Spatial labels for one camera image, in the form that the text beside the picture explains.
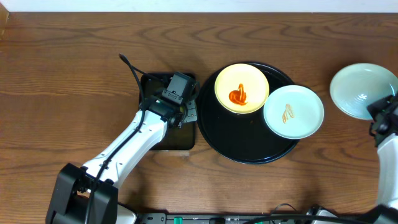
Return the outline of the light blue plate front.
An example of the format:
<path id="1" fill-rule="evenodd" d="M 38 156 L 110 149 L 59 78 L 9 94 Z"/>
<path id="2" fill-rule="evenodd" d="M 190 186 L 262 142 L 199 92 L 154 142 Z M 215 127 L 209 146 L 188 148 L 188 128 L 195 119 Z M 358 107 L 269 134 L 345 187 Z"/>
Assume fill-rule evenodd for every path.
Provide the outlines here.
<path id="1" fill-rule="evenodd" d="M 330 95 L 334 104 L 356 119 L 371 120 L 367 107 L 397 94 L 397 77 L 372 63 L 356 63 L 342 68 L 332 78 Z"/>

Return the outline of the yellow plate with sauce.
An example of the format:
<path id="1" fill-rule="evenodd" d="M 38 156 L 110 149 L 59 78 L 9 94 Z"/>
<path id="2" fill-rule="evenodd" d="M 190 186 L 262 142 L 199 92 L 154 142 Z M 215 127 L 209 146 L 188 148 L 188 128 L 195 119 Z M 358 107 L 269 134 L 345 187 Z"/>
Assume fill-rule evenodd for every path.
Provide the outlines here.
<path id="1" fill-rule="evenodd" d="M 249 114 L 264 106 L 270 92 L 266 76 L 246 63 L 229 65 L 216 77 L 215 95 L 228 111 Z"/>

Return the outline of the pale green plate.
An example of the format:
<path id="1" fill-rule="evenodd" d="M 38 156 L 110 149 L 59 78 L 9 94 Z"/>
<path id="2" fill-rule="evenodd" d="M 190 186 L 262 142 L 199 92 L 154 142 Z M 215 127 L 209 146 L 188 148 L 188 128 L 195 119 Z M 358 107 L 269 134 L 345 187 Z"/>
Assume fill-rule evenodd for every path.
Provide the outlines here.
<path id="1" fill-rule="evenodd" d="M 322 125 L 324 107 L 311 89 L 287 85 L 273 91 L 263 109 L 264 120 L 271 131 L 287 139 L 303 139 Z"/>

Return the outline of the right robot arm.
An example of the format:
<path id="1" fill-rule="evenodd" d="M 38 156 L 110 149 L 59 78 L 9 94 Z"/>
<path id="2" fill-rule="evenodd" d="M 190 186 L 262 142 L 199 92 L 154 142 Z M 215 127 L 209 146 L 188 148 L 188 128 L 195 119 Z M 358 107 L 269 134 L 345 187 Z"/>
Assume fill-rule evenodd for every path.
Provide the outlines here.
<path id="1" fill-rule="evenodd" d="M 377 207 L 371 216 L 374 223 L 397 223 L 397 97 L 382 98 L 368 111 L 380 165 Z"/>

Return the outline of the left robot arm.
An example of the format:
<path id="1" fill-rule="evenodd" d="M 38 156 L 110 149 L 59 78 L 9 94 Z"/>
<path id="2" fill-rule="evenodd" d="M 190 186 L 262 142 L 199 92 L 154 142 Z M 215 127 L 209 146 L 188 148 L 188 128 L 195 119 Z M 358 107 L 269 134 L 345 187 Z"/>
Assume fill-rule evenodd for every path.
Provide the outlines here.
<path id="1" fill-rule="evenodd" d="M 58 173 L 46 223 L 135 223 L 137 215 L 118 203 L 119 189 L 143 156 L 161 142 L 170 125 L 197 120 L 194 100 L 182 105 L 151 96 L 130 125 L 81 167 L 68 163 Z"/>

